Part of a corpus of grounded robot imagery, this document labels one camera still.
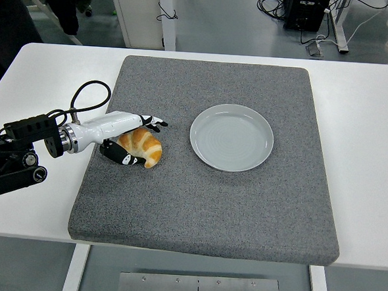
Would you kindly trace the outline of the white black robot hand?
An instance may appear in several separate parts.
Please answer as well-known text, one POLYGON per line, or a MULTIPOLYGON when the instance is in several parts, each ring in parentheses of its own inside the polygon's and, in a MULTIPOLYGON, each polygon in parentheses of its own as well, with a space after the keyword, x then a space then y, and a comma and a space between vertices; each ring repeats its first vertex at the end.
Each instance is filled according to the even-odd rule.
POLYGON ((121 165, 142 164, 146 169, 157 165, 162 157, 162 144, 151 133, 163 120, 147 115, 113 111, 82 124, 69 124, 69 153, 83 151, 89 144, 99 144, 105 157, 121 165))

